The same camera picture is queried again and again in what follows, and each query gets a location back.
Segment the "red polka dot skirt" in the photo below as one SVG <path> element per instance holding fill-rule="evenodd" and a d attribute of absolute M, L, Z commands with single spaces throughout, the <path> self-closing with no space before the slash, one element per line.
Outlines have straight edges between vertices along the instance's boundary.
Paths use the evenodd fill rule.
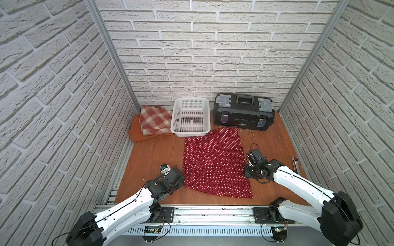
<path fill-rule="evenodd" d="M 202 193 L 252 199 L 244 177 L 245 157 L 237 127 L 224 127 L 204 136 L 185 138 L 184 186 Z"/>

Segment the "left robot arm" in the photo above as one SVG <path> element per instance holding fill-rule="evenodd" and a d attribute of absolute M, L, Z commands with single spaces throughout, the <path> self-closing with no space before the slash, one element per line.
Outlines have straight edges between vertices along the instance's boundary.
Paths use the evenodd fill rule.
<path fill-rule="evenodd" d="M 67 234 L 68 246 L 106 246 L 128 229 L 161 216 L 160 201 L 181 188 L 185 175 L 178 168 L 144 184 L 135 195 L 96 214 L 81 215 Z"/>

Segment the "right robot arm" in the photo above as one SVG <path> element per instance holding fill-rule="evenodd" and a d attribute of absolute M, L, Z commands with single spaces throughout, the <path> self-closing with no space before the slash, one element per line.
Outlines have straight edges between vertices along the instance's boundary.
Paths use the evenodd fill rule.
<path fill-rule="evenodd" d="M 335 246 L 347 246 L 353 243 L 353 239 L 357 239 L 356 246 L 360 245 L 359 233 L 364 225 L 347 193 L 323 188 L 276 159 L 268 161 L 259 149 L 250 150 L 246 156 L 245 177 L 275 182 L 308 202 L 304 206 L 279 197 L 268 208 L 254 209 L 256 223 L 296 221 L 321 232 Z"/>

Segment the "left controller board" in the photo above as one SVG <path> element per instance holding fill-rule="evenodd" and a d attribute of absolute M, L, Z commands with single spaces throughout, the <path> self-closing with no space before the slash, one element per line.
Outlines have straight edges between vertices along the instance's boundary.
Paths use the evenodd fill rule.
<path fill-rule="evenodd" d="M 143 232 L 143 239 L 147 242 L 153 242 L 161 236 L 161 226 L 145 226 Z"/>

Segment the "controller board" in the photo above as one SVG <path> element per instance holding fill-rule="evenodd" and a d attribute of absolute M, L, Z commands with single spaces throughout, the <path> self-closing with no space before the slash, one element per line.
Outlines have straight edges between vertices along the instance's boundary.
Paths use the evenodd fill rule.
<path fill-rule="evenodd" d="M 143 239 L 147 242 L 153 242 L 161 236 L 161 226 L 145 226 L 143 232 Z"/>
<path fill-rule="evenodd" d="M 284 243 L 288 236 L 288 230 L 285 227 L 271 227 L 272 239 L 278 243 Z"/>

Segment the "black plastic toolbox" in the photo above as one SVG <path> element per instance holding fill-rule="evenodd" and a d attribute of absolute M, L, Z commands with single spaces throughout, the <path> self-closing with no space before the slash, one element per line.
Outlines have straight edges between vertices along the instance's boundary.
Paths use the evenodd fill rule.
<path fill-rule="evenodd" d="M 216 126 L 266 131 L 274 120 L 274 103 L 270 98 L 228 93 L 216 95 L 213 108 Z"/>

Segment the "orange skirt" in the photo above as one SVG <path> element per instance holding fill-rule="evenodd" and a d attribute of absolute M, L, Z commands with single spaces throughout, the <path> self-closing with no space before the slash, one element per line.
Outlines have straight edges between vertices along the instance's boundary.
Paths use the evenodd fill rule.
<path fill-rule="evenodd" d="M 133 142 L 139 142 L 139 141 L 145 141 L 148 140 L 150 138 L 153 138 L 154 135 L 144 135 L 142 130 L 141 130 L 141 126 L 139 123 L 139 119 L 140 119 L 140 114 L 138 113 L 132 123 L 131 123 L 131 127 L 128 130 L 128 135 L 131 141 Z"/>

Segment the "red plaid skirt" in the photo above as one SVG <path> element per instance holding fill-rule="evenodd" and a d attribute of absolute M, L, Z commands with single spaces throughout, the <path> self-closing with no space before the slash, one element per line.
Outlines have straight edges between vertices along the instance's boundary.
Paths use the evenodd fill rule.
<path fill-rule="evenodd" d="M 140 127 L 144 135 L 171 134 L 172 111 L 143 105 L 140 113 Z"/>

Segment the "right controller board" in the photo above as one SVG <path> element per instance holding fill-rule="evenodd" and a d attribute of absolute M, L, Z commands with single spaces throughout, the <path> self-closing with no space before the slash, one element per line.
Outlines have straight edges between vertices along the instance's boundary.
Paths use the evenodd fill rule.
<path fill-rule="evenodd" d="M 285 227 L 271 227 L 272 239 L 278 243 L 284 243 L 288 236 L 288 230 Z"/>

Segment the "white plastic basket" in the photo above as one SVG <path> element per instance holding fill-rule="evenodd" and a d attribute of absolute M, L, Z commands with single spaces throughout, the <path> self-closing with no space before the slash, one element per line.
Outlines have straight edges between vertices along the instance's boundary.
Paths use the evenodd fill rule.
<path fill-rule="evenodd" d="M 181 97 L 174 102 L 170 130 L 178 137 L 204 136 L 210 132 L 209 100 Z"/>

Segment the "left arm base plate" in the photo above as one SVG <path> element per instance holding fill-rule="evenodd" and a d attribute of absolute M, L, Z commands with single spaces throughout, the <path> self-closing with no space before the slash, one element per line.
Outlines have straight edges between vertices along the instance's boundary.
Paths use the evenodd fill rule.
<path fill-rule="evenodd" d="M 152 212 L 147 223 L 161 223 L 162 221 L 173 223 L 174 210 L 175 207 L 161 207 L 160 210 L 156 209 Z"/>

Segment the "aluminium mounting rail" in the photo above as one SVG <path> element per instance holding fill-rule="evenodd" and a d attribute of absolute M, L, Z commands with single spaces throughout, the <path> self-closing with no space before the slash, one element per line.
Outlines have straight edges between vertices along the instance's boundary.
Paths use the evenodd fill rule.
<path fill-rule="evenodd" d="M 323 205 L 318 207 L 304 206 L 286 200 L 278 206 L 225 206 L 225 205 L 168 205 L 161 207 L 175 207 L 174 225 L 258 225 L 253 217 L 253 208 L 270 207 L 279 211 L 286 220 L 294 220 L 295 225 L 305 225 L 315 229 L 320 228 L 319 217 L 323 214 Z M 263 226 L 283 227 L 288 223 L 264 223 Z"/>

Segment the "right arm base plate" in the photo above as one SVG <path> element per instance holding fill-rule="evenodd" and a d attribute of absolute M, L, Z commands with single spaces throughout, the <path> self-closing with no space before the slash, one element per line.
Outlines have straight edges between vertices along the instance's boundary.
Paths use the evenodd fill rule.
<path fill-rule="evenodd" d="M 284 219 L 279 211 L 275 208 L 264 207 L 264 208 L 253 208 L 253 217 L 255 223 L 264 224 L 264 223 L 288 223 L 295 224 L 294 220 L 286 220 Z"/>

